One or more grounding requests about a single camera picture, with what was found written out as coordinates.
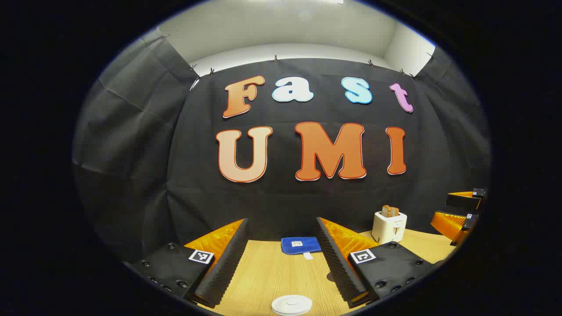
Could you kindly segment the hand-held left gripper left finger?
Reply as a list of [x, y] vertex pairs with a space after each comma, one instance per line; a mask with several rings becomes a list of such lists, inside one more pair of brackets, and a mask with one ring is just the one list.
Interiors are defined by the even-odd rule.
[[169, 242], [136, 262], [125, 262], [163, 292], [209, 308], [221, 303], [248, 242], [243, 218], [187, 244]]

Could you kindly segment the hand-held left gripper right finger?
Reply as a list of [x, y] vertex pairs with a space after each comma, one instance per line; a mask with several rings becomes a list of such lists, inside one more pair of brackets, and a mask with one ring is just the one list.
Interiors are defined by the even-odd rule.
[[436, 268], [395, 241], [380, 244], [335, 222], [316, 220], [319, 246], [350, 308], [399, 292]]

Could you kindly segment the blue towel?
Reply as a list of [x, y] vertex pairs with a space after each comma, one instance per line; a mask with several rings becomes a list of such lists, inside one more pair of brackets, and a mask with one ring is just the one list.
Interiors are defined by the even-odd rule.
[[321, 252], [321, 246], [315, 237], [287, 237], [281, 239], [281, 250], [287, 255], [303, 255], [305, 260], [312, 260], [312, 253]]

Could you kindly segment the white toaster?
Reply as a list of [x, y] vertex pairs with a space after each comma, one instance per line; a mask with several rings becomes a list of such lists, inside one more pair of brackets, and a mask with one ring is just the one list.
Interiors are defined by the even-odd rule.
[[371, 235], [378, 244], [401, 242], [405, 234], [407, 215], [400, 213], [394, 217], [382, 216], [382, 212], [374, 214]]

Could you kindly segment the black backdrop cloth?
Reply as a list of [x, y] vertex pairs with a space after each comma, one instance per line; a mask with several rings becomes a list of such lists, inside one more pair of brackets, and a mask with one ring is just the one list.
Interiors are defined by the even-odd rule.
[[[479, 98], [434, 54], [415, 79], [293, 58], [197, 80], [169, 43], [139, 40], [93, 82], [78, 120], [72, 164], [86, 214], [129, 262], [242, 218], [254, 240], [311, 236], [318, 216], [363, 232], [384, 204], [433, 233], [446, 194], [488, 187], [491, 158]], [[346, 123], [363, 126], [367, 175], [297, 180], [301, 122], [332, 141]]]

